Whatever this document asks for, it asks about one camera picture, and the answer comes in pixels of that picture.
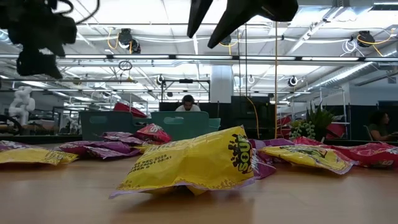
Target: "wooden table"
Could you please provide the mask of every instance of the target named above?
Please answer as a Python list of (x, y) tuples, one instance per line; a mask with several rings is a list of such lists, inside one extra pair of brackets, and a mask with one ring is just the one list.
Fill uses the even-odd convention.
[(108, 196), (137, 158), (0, 170), (0, 223), (396, 223), (398, 176), (277, 166), (239, 191)]

